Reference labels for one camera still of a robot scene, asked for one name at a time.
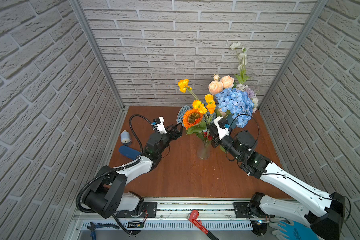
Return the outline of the pink white hydrangea bouquet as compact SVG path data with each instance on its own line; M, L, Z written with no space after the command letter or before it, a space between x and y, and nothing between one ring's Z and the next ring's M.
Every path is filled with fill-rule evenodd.
M248 94L248 97L252 100L254 104L253 113L255 113L259 104L259 99L257 98L255 91L252 90L248 85L243 85L243 84L237 84L236 88Z

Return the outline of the white tape roll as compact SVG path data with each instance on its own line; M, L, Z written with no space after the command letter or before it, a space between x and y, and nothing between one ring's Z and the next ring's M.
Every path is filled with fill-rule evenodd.
M129 145L132 140L128 131L123 130L120 134L120 140L123 145Z

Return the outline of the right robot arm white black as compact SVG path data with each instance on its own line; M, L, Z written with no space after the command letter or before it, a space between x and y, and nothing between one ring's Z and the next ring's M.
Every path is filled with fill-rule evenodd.
M246 215L252 218L285 218L310 228L324 240L340 239L346 216L346 198L336 192L329 194L321 191L289 174L255 151L257 140L248 131L231 137L228 123L226 119L217 117L207 125L213 147L224 148L248 176L271 184L295 199L289 202L255 193L247 204Z

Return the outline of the clear ribbed glass vase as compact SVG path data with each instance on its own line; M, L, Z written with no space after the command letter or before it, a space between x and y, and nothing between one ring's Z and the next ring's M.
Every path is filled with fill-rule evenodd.
M200 142L197 150L197 156L201 160L207 160L211 154L211 144L204 141Z

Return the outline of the blue handled pliers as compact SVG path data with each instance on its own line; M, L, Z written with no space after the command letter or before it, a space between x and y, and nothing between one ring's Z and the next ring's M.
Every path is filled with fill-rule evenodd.
M116 224L95 224L93 222L90 222L90 225L87 226L87 229L91 231L90 236L92 237L92 240L97 239L95 230L96 229L102 229L102 228L113 228L113 229L116 229L116 230L120 229L120 227L118 225L116 225Z

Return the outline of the aluminium mounting rail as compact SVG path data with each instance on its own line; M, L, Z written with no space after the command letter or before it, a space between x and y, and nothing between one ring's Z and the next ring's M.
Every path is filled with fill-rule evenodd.
M97 214L76 212L66 239L77 239L81 231L91 229L122 231L126 228L137 232L197 230L191 218L211 232L254 231L270 221L282 219L308 225L305 215L309 210L296 201L265 196L259 213L251 210L251 206L249 199L147 198L138 217L127 211L116 213L120 225L113 217L104 219Z

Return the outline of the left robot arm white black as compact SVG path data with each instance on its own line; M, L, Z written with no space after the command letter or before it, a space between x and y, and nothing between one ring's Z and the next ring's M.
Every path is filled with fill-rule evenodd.
M113 217L117 228L130 236L139 231L129 231L117 217L118 212L128 212L138 217L148 213L144 209L144 198L133 192L125 193L125 187L137 177L153 171L162 160L165 149L170 148L171 141L183 135L181 123L165 127L163 117L150 122L154 132L145 146L140 145L140 153L126 165L111 168L102 167L97 175L89 180L76 197L76 208L82 213L97 213L104 219Z

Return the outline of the orange small flower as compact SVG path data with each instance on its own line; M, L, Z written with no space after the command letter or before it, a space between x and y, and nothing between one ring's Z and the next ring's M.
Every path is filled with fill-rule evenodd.
M214 96L211 94L205 95L206 104L204 104L190 87L189 79L180 80L178 82L178 87L180 92L189 92L195 98L194 102L192 103L193 109L196 109L199 113L203 114L206 117L207 123L210 123L216 109L216 102L214 100Z

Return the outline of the peach rose flower stem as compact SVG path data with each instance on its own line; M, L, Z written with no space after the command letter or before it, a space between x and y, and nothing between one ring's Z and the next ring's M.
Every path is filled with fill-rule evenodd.
M215 74L213 81L209 83L208 90L211 95L216 95L221 93L224 89L232 88L234 86L234 78L231 76L223 76L222 78L219 75Z

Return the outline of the white poppy flower stem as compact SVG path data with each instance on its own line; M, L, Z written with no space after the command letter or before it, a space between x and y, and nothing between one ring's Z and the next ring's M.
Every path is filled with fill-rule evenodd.
M237 80L240 84L244 84L248 79L249 76L247 75L247 63L248 63L248 51L246 48L242 47L241 42L235 42L230 45L231 50L236 51L236 55L239 61L238 71L239 74L236 75Z

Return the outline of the dusty blue hydrangea flower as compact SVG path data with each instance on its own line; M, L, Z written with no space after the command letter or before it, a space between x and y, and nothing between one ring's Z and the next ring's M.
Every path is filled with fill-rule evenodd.
M183 124L183 118L184 118L184 115L187 111L189 111L191 109L190 106L188 105L184 105L180 110L179 110L179 113L177 115L177 123L178 124Z

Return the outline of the red sunflower stem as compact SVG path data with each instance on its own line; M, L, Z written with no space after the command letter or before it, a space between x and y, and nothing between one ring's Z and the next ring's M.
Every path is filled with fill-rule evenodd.
M204 138L204 142L206 142L206 143L209 143L214 139L214 137L209 132L204 132L203 138Z

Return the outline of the red pipe wrench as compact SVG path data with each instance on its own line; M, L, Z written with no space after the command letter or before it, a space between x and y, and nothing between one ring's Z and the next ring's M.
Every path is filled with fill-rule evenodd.
M210 240L219 240L212 232L207 230L201 220L198 220L200 213L198 210L194 209L188 216L188 220L200 231L202 231Z

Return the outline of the orange sunflower stem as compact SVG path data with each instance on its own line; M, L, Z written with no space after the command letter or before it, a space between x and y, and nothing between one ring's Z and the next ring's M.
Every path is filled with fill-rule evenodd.
M196 109L185 112L183 116L183 125L186 128L187 135L207 131L207 123L204 120L204 114Z

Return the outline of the blue work glove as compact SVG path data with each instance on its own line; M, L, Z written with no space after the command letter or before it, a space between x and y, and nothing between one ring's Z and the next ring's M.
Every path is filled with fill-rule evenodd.
M291 225L290 223L280 221L277 223L280 227L279 233L277 237L280 240L318 240L318 236L308 227L293 222Z

